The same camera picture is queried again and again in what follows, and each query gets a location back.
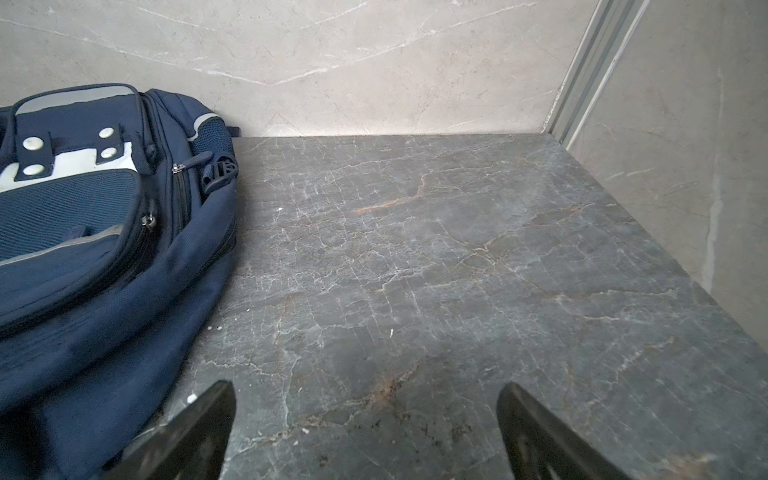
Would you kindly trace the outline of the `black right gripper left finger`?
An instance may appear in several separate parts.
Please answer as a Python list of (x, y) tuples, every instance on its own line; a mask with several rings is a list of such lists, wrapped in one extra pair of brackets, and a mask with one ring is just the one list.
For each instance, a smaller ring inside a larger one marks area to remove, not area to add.
[(230, 381), (219, 380), (138, 449), (107, 479), (217, 479), (236, 415)]

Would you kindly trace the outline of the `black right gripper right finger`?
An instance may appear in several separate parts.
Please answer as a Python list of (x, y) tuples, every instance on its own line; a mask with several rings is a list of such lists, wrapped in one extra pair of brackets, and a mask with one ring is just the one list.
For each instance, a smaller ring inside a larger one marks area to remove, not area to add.
[(627, 479), (517, 383), (499, 393), (496, 415), (516, 479)]

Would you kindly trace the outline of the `navy blue student backpack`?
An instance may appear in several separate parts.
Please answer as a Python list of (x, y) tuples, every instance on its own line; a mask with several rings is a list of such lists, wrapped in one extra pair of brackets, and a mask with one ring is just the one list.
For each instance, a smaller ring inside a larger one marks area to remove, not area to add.
[(234, 268), (238, 136), (120, 83), (2, 108), (3, 478), (94, 478), (161, 406)]

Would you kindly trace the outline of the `aluminium frame corner post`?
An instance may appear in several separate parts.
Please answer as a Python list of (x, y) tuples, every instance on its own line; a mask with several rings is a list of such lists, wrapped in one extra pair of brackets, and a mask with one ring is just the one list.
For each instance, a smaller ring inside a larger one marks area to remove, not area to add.
[(569, 149), (616, 68), (648, 0), (600, 0), (588, 22), (543, 131)]

